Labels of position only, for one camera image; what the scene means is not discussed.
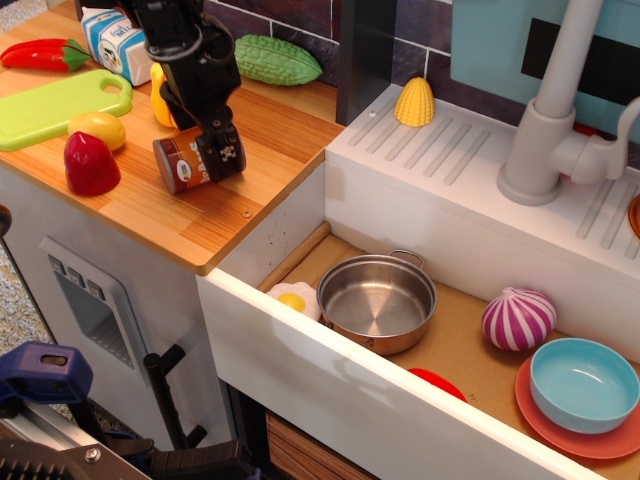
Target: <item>black handle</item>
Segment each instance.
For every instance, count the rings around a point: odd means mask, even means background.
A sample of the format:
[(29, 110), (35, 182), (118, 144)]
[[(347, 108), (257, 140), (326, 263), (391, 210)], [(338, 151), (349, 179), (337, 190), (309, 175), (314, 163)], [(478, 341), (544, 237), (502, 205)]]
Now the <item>black handle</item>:
[(184, 356), (184, 350), (178, 345), (173, 345), (162, 356), (157, 353), (148, 354), (143, 362), (171, 444), (176, 450), (194, 448), (207, 435), (207, 431), (200, 425), (196, 425), (189, 435), (185, 435), (171, 396), (171, 388), (166, 377)]

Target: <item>white drawer front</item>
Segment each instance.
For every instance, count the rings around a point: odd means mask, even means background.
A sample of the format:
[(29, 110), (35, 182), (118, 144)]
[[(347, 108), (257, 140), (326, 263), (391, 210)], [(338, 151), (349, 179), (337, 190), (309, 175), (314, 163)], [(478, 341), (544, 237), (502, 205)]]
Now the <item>white drawer front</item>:
[(222, 270), (198, 278), (220, 378), (383, 479), (602, 479)]

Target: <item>light blue panel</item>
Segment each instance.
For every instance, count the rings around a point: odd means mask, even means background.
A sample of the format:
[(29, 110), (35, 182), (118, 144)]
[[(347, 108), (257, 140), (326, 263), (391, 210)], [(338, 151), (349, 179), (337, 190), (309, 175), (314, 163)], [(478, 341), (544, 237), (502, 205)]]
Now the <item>light blue panel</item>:
[[(532, 18), (560, 24), (568, 0), (454, 0), (451, 77), (526, 104), (540, 80), (520, 73)], [(640, 0), (606, 0), (596, 35), (640, 47)], [(616, 134), (624, 107), (578, 93), (577, 120)], [(640, 122), (632, 138), (640, 142)]]

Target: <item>faucet handle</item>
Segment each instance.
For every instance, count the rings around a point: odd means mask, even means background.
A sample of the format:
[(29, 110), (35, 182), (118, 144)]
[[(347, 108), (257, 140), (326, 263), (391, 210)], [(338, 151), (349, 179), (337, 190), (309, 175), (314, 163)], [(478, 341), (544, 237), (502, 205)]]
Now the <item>faucet handle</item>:
[(616, 180), (627, 167), (629, 135), (640, 116), (640, 97), (624, 109), (618, 120), (618, 138), (613, 141), (593, 135), (586, 142), (571, 173), (571, 180), (581, 185), (590, 185), (603, 178)]

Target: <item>red chili pepper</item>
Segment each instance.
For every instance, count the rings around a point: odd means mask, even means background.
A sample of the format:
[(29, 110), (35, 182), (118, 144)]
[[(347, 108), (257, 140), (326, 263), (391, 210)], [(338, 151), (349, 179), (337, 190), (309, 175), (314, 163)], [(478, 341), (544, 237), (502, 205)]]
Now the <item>red chili pepper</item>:
[(17, 43), (7, 48), (0, 60), (6, 67), (38, 68), (72, 72), (91, 58), (91, 54), (73, 39), (44, 38)]

